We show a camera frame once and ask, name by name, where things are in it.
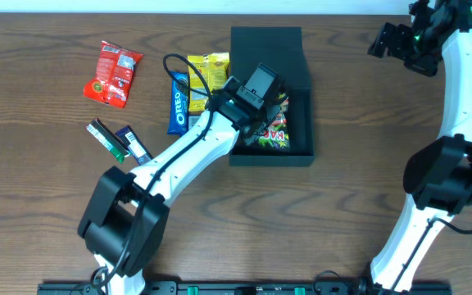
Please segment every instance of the packet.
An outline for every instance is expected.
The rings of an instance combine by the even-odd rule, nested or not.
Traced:
[[[171,74],[181,84],[188,85],[187,74],[174,71],[171,71]],[[170,119],[167,134],[186,134],[188,130],[188,91],[174,80],[172,80],[172,97],[170,100],[172,103],[170,104]]]
[[[134,77],[134,65],[142,57],[141,53],[102,41],[96,77],[85,85],[83,96],[114,107],[125,107]]]
[[[202,73],[203,78],[209,86],[209,90],[221,89],[227,80],[227,67],[229,67],[229,53],[211,53],[206,55],[189,55],[188,61]],[[205,93],[205,88],[194,70],[188,68],[190,75],[190,88]],[[189,111],[205,111],[208,96],[200,93],[190,92]]]
[[[290,142],[287,130],[287,118],[285,112],[288,110],[288,98],[282,102],[282,110],[276,115],[276,119],[263,132],[256,142],[252,144],[255,148],[265,149],[268,151],[288,152]]]

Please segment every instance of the yellow snack bag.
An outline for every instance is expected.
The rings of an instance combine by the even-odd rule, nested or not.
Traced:
[[[211,53],[202,56],[189,55],[188,61],[192,62],[194,66],[202,73],[203,78],[209,85],[209,90],[220,89],[227,80],[227,67],[229,66],[229,53]],[[190,88],[205,92],[202,81],[194,73],[193,69],[188,68],[190,75]],[[189,111],[205,111],[205,104],[208,96],[200,93],[190,92]]]

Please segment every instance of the blue cookie package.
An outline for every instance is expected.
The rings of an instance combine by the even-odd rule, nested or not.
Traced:
[[[188,86],[188,76],[185,73],[172,71],[171,74],[183,85]],[[172,98],[170,120],[167,134],[183,135],[187,133],[188,89],[172,80]]]

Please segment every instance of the open box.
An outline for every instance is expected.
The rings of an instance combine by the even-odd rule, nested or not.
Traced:
[[[250,77],[263,62],[281,75],[289,87],[287,129],[289,152],[261,150],[242,143],[229,155],[232,166],[309,166],[315,159],[311,77],[303,54],[302,29],[233,27],[231,75]]]

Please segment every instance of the wood tabletop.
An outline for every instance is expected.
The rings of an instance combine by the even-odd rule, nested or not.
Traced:
[[[313,79],[316,159],[308,168],[208,166],[170,211],[146,275],[182,280],[311,280],[361,275],[403,207],[408,158],[435,140],[444,71],[427,78],[366,54],[393,16],[0,14],[0,294],[96,268],[79,219],[114,157],[85,129],[131,125],[152,154],[166,134],[168,52],[230,48],[230,27],[301,26]],[[123,110],[82,97],[102,40],[143,53]],[[176,64],[176,69],[185,70]],[[124,171],[134,167],[128,159]],[[472,228],[472,207],[455,224]],[[472,236],[443,230],[416,278],[472,294]]]

